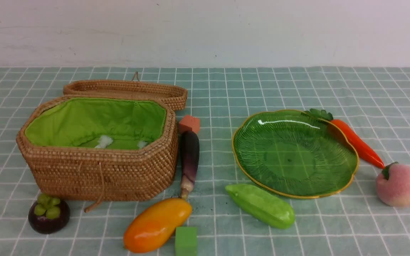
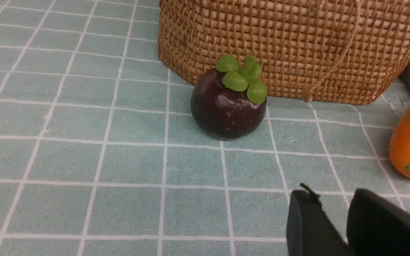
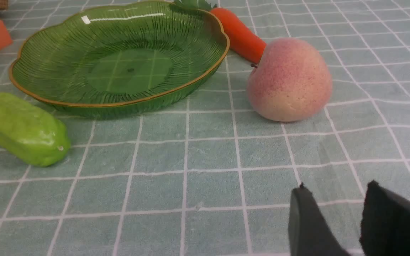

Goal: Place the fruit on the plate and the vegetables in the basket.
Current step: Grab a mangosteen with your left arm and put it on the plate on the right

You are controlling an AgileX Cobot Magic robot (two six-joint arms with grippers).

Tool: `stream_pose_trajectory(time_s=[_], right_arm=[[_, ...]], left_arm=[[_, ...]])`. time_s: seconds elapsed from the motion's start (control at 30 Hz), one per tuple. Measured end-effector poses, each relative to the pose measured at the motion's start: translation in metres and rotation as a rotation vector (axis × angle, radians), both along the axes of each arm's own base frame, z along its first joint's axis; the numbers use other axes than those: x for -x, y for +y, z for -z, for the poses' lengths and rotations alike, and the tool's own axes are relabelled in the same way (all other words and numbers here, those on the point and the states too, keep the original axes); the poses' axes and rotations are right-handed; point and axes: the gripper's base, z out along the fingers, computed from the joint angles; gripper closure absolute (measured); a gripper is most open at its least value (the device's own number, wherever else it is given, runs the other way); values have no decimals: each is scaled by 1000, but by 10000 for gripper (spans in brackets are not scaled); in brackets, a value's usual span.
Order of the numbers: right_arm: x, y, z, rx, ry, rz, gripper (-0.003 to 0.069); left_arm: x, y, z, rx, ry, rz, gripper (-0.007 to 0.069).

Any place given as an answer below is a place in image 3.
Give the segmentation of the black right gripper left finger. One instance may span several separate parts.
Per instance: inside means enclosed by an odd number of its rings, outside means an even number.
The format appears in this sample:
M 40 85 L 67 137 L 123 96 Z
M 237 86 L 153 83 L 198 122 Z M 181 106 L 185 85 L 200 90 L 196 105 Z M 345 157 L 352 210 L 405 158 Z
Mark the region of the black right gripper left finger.
M 288 236 L 291 256 L 349 255 L 331 232 L 304 183 L 291 191 Z

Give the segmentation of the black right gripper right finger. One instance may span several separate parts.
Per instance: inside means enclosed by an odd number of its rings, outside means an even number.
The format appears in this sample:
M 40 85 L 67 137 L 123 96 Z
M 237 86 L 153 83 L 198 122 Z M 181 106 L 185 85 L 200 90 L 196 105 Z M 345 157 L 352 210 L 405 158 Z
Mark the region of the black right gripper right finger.
M 366 256 L 410 256 L 410 201 L 369 182 L 359 241 Z

